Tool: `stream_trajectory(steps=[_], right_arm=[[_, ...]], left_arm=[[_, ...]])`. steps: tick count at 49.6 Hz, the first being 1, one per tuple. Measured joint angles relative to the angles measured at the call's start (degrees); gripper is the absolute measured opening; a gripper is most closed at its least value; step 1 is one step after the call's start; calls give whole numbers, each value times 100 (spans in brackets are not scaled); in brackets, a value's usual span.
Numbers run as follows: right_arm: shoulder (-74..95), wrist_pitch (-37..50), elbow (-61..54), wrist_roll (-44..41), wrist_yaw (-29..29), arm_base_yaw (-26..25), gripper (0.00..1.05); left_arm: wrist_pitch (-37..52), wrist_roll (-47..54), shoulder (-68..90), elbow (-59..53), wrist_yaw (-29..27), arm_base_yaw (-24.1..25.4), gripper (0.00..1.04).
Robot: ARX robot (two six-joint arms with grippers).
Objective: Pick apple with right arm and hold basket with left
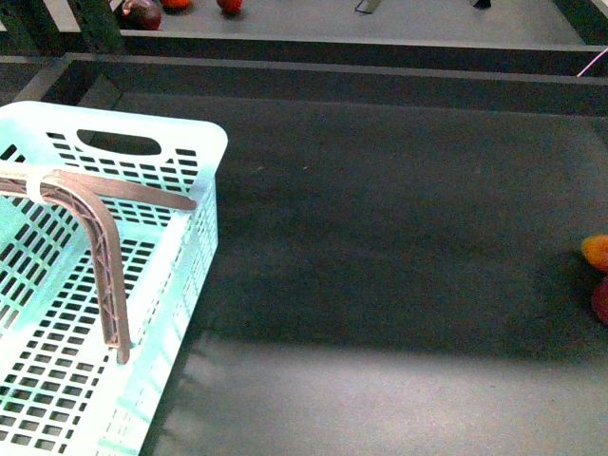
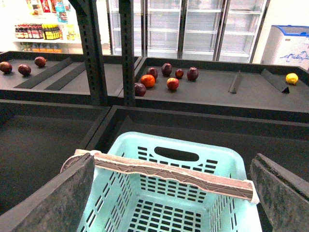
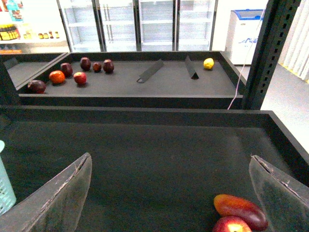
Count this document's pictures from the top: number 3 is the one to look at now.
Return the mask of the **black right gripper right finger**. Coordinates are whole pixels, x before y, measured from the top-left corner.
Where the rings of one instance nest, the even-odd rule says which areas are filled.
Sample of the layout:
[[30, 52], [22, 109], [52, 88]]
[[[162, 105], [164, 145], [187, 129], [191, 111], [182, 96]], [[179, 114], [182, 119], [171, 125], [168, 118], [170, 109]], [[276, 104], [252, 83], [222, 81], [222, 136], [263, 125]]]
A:
[[249, 174], [254, 192], [273, 232], [309, 230], [309, 188], [257, 155]]

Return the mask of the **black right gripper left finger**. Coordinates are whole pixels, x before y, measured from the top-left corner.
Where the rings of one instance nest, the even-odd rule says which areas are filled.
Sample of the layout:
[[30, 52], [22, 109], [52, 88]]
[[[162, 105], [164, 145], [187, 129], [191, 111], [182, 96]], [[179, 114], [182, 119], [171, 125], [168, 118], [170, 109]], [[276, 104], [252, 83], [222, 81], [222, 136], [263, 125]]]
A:
[[89, 153], [58, 173], [0, 217], [2, 232], [73, 232], [91, 182]]

